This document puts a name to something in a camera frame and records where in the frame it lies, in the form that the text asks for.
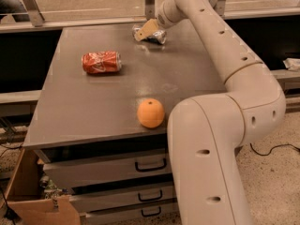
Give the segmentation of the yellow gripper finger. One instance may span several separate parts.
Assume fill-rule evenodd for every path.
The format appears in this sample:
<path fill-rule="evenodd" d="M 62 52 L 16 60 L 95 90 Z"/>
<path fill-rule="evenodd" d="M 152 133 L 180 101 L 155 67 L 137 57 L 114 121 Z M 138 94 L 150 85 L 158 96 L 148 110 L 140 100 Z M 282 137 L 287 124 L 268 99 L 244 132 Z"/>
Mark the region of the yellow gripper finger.
<path fill-rule="evenodd" d="M 139 31 L 135 33 L 134 38 L 137 41 L 141 41 L 153 35 L 158 29 L 158 21 L 156 19 L 150 19 L 142 26 L 142 28 Z"/>

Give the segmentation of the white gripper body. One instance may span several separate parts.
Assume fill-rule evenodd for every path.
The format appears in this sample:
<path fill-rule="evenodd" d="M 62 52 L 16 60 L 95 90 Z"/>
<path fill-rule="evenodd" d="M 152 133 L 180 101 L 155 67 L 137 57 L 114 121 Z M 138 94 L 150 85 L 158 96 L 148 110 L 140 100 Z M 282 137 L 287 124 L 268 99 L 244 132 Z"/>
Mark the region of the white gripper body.
<path fill-rule="evenodd" d="M 160 27 L 170 28 L 185 19 L 183 12 L 174 0 L 164 0 L 156 13 L 156 20 Z"/>

